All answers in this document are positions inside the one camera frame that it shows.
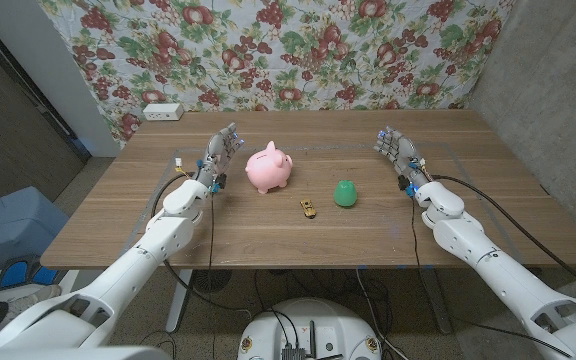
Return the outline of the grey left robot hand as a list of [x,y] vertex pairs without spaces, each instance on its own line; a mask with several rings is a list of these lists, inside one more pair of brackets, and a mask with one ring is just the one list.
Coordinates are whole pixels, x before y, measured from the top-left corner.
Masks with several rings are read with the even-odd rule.
[[226,173],[232,157],[243,144],[244,141],[237,135],[234,122],[216,132],[208,142],[194,180],[211,190],[218,178]]

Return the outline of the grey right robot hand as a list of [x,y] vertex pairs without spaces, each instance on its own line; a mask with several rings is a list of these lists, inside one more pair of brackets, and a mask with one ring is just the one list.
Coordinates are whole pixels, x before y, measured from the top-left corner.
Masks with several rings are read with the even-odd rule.
[[425,159],[413,142],[400,131],[391,127],[380,130],[374,149],[386,157],[398,174],[398,187],[407,196],[413,197],[432,176],[425,167]]

